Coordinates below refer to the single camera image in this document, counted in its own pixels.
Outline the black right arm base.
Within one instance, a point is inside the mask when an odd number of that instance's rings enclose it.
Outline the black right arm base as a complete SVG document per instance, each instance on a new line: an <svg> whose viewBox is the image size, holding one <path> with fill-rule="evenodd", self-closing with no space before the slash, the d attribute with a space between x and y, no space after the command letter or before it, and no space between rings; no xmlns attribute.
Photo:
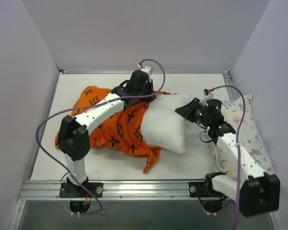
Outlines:
<svg viewBox="0 0 288 230"><path fill-rule="evenodd" d="M189 189L189 197L192 197L192 198L206 198L206 197L225 198L227 197L221 192L217 192L213 190L212 188L208 187L206 185L206 182L204 181L189 182L188 189Z"/></svg>

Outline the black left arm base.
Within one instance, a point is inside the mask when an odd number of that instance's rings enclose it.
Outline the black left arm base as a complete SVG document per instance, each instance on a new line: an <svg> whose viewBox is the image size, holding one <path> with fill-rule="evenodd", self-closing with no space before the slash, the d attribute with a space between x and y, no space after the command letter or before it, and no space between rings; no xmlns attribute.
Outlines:
<svg viewBox="0 0 288 230"><path fill-rule="evenodd" d="M88 182L84 187L89 190L97 198L103 195L103 186L101 182ZM61 184L59 198L85 198L88 192L78 185L64 182Z"/></svg>

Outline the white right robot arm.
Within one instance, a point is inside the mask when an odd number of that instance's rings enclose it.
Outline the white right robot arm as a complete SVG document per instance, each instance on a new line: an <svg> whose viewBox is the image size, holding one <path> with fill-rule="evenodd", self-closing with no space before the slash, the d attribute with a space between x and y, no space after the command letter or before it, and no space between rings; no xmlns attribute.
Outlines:
<svg viewBox="0 0 288 230"><path fill-rule="evenodd" d="M263 169L243 147L238 130L225 121L221 113L222 102L207 96L193 99L175 111L192 123L205 127L205 132L227 160L237 167L237 178L231 179L225 172L209 173L199 197L225 196L238 204L244 217L252 217L279 209L280 179Z"/></svg>

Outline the orange black-patterned pillowcase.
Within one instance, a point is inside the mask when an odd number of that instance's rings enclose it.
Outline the orange black-patterned pillowcase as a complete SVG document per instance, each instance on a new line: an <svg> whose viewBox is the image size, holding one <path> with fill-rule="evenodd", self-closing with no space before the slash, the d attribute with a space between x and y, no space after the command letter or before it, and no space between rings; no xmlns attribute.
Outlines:
<svg viewBox="0 0 288 230"><path fill-rule="evenodd" d="M146 157L144 173L158 162L161 147L149 147L141 134L143 115L148 109L149 102L138 101L135 105L115 113L90 135L90 147L106 146L120 149L133 157Z"/></svg>

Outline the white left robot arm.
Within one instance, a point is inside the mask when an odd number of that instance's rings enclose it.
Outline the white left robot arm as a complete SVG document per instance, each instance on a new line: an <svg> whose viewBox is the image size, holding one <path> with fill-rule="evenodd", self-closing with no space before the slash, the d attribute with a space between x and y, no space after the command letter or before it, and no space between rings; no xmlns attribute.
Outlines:
<svg viewBox="0 0 288 230"><path fill-rule="evenodd" d="M89 109L76 116L65 116L58 133L59 149L65 154L69 172L70 191L76 197L87 193L88 176L85 171L85 157L90 150L91 133L115 113L140 102L156 99L151 75L152 67L135 70L129 80L112 89L104 99L91 104Z"/></svg>

